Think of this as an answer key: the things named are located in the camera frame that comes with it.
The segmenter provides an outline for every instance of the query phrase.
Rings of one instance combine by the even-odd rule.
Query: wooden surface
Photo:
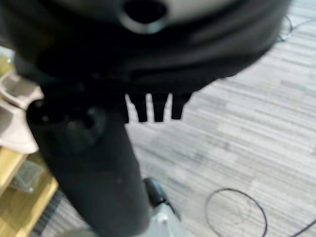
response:
[[[0,197],[19,170],[27,155],[0,148]]]
[[[29,160],[45,166],[38,154]],[[57,182],[45,171],[32,194],[8,188],[0,198],[0,237],[27,237],[57,190]]]
[[[0,48],[0,76],[13,70],[13,64],[8,63],[8,62],[10,62],[9,57],[7,57],[7,55],[5,53],[3,53],[2,51],[3,50]]]

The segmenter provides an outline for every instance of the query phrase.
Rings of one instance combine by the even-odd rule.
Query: round hole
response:
[[[135,22],[150,24],[167,14],[167,7],[155,0],[131,0],[124,5],[125,13]]]

